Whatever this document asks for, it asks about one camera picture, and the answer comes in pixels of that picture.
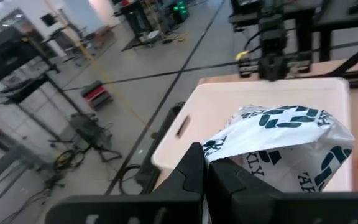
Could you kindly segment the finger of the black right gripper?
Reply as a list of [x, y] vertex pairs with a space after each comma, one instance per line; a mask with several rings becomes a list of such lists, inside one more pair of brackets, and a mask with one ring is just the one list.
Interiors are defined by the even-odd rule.
[[259, 60], [259, 78], [261, 80], [272, 80], [271, 65], [268, 58], [262, 58]]
[[272, 80], [282, 80], [287, 75], [287, 61], [285, 58], [275, 58], [273, 63]]

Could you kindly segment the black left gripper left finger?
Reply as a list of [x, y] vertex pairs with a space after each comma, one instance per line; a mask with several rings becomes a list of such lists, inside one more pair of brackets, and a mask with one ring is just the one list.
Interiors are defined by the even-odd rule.
[[194, 142], [182, 157], [176, 168], [159, 185], [161, 192], [203, 193], [204, 154], [200, 143]]

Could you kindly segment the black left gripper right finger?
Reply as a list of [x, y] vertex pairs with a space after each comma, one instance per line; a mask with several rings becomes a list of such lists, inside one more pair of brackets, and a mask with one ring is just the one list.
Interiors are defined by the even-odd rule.
[[236, 192], [245, 195], [280, 193], [230, 158], [211, 162], [208, 169], [208, 202], [229, 202]]

